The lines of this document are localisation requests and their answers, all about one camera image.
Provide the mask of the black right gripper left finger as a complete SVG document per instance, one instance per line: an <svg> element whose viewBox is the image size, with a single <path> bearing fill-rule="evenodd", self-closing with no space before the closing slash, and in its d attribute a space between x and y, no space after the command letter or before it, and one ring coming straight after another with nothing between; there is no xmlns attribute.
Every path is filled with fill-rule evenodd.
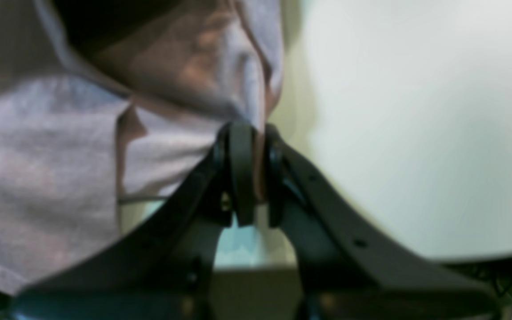
<svg viewBox="0 0 512 320"><path fill-rule="evenodd" d="M254 222L254 128L232 122L146 221L98 255L29 286L13 320L212 320L222 231Z"/></svg>

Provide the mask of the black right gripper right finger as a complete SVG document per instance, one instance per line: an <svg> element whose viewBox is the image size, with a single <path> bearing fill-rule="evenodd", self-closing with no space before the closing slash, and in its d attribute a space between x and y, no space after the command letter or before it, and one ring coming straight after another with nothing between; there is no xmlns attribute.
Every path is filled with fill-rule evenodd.
<svg viewBox="0 0 512 320"><path fill-rule="evenodd" d="M296 255L297 320L463 320L500 315L483 283L414 254L366 221L280 136L265 134L269 223Z"/></svg>

